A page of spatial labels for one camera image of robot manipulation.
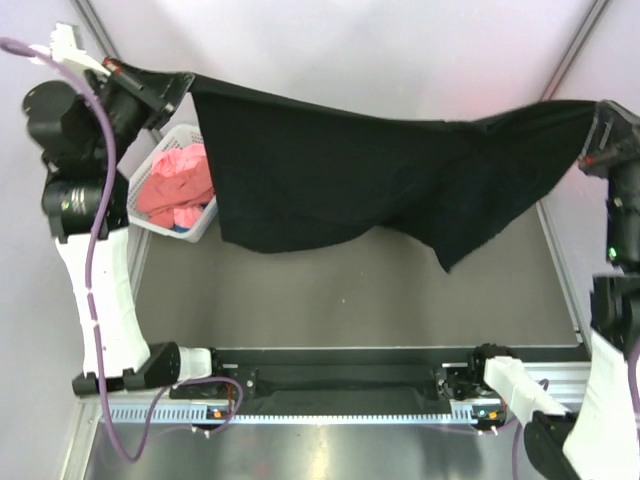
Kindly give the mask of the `black t shirt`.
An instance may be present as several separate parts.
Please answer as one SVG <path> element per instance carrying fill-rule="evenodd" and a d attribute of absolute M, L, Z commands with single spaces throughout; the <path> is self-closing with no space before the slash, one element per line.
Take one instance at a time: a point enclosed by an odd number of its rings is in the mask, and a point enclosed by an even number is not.
<path fill-rule="evenodd" d="M 452 269 L 545 197 L 591 128 L 592 100 L 534 103 L 475 121 L 367 116 L 191 72 L 142 70 L 192 95 L 222 238 L 276 254 L 385 227 Z"/>

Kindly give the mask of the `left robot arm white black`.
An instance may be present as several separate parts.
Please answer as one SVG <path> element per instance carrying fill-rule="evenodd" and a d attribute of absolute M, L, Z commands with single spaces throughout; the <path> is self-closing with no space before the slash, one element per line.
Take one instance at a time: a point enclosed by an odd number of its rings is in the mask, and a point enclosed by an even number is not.
<path fill-rule="evenodd" d="M 208 348 L 150 344 L 141 332 L 127 248 L 129 183 L 117 164 L 143 129 L 164 125 L 189 74 L 130 70 L 111 59 L 34 87 L 22 110 L 47 170 L 41 206 L 69 274 L 84 342 L 79 396 L 192 383 L 205 396 L 226 387 Z"/>

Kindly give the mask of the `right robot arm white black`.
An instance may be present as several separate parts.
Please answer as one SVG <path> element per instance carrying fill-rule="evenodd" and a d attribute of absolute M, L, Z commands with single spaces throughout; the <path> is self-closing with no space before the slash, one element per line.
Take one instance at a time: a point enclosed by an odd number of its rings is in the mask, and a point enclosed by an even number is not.
<path fill-rule="evenodd" d="M 546 479 L 639 476 L 639 117 L 605 100 L 577 157 L 583 174 L 608 183 L 606 260 L 618 273 L 596 275 L 590 292 L 591 363 L 579 412 L 555 400 L 515 351 L 485 343 L 465 364 L 435 371 L 436 392 L 456 407 L 500 401 Z"/>

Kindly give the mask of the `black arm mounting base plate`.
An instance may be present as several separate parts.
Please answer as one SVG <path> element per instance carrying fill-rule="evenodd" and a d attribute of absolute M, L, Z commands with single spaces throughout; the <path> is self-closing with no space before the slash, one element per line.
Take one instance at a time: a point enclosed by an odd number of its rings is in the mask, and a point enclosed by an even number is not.
<path fill-rule="evenodd" d="M 217 349 L 214 364 L 243 387 L 248 414 L 445 413 L 484 392 L 468 348 Z"/>

